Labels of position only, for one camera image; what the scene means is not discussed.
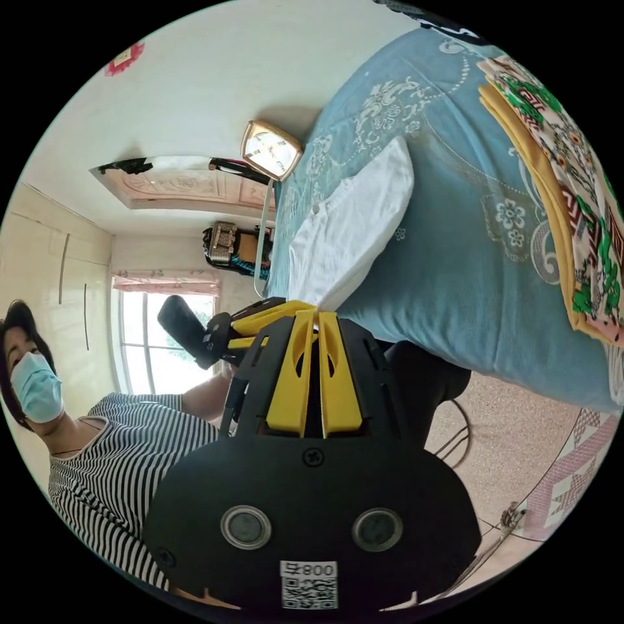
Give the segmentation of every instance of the cabinet handle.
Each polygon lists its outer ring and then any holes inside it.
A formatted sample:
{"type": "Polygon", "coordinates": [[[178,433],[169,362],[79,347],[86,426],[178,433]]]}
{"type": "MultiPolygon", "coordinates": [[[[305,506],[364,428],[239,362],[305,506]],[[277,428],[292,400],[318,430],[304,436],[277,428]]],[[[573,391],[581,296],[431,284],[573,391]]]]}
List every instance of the cabinet handle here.
{"type": "Polygon", "coordinates": [[[65,236],[65,247],[63,247],[63,256],[60,259],[60,276],[58,277],[58,304],[63,303],[63,275],[65,274],[65,257],[67,256],[67,247],[70,244],[70,235],[65,236]]]}
{"type": "Polygon", "coordinates": [[[83,318],[84,318],[84,341],[86,342],[86,350],[89,351],[89,332],[86,327],[86,284],[83,292],[83,318]]]}

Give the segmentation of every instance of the surgical mask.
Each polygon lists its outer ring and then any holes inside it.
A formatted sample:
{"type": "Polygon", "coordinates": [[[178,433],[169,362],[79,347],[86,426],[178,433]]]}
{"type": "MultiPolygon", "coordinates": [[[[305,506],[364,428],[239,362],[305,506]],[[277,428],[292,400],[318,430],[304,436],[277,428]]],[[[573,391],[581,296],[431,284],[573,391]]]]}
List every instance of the surgical mask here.
{"type": "Polygon", "coordinates": [[[60,380],[43,355],[26,353],[11,373],[11,384],[22,412],[34,423],[49,423],[63,413],[60,380]]]}

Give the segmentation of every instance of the blue bedspread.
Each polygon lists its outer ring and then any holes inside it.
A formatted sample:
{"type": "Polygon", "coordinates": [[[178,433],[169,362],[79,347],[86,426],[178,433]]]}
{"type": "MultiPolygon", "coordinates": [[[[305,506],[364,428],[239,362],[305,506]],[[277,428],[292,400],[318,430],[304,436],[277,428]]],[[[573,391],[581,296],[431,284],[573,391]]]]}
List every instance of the blue bedspread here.
{"type": "Polygon", "coordinates": [[[340,316],[541,395],[619,411],[603,346],[568,323],[530,174],[479,102],[485,80],[476,63],[500,53],[418,28],[364,63],[322,111],[278,189],[267,293],[287,295],[289,242],[311,206],[404,135],[413,197],[340,316]]]}

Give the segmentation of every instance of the red decoration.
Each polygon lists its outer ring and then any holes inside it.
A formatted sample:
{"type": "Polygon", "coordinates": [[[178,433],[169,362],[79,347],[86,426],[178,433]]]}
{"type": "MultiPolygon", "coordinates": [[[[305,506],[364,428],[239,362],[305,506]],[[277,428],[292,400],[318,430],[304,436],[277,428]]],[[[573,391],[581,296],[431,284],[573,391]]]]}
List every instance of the red decoration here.
{"type": "Polygon", "coordinates": [[[106,76],[117,76],[117,74],[128,69],[128,67],[130,67],[130,65],[132,65],[132,63],[134,63],[139,56],[141,56],[144,47],[145,44],[134,44],[129,47],[127,50],[115,57],[108,65],[106,65],[104,74],[106,76]]]}

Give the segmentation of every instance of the curtain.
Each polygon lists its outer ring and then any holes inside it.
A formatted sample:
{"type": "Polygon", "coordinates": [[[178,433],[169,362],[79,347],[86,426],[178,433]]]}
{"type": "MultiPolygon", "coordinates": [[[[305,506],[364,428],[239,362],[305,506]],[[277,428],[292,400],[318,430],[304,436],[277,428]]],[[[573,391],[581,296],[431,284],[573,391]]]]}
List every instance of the curtain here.
{"type": "Polygon", "coordinates": [[[218,299],[221,283],[213,270],[114,271],[112,287],[125,293],[205,294],[218,299]]]}

